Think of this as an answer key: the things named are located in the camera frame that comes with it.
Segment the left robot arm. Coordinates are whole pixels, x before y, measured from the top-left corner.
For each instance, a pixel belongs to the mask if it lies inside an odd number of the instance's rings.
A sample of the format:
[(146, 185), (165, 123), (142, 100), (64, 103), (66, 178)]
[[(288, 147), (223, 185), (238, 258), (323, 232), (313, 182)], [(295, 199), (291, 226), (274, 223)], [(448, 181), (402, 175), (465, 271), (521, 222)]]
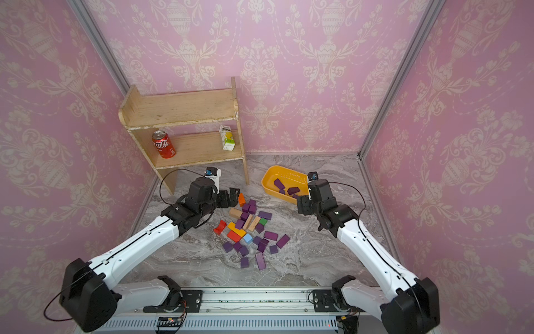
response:
[(206, 224), (215, 210), (236, 206), (240, 194), (238, 188), (220, 189), (217, 175), (197, 178), (187, 194), (169, 204), (140, 232), (92, 260), (78, 258), (68, 264), (55, 300), (85, 333), (101, 328), (116, 315), (138, 309), (186, 314), (182, 288), (170, 277), (142, 283), (121, 281), (161, 247)]

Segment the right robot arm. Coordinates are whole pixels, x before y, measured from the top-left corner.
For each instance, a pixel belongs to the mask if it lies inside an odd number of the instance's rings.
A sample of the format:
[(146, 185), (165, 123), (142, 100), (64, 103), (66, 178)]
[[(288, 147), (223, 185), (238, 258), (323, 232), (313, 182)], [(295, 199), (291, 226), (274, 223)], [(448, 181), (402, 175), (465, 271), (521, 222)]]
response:
[(339, 204), (330, 183), (311, 172), (308, 194), (296, 200), (298, 212), (313, 215), (347, 246), (378, 283), (372, 288), (352, 276), (332, 284), (340, 309), (356, 307), (380, 320), (388, 333), (429, 333), (441, 323), (439, 290), (429, 278), (420, 279), (393, 257), (368, 231), (360, 214)]

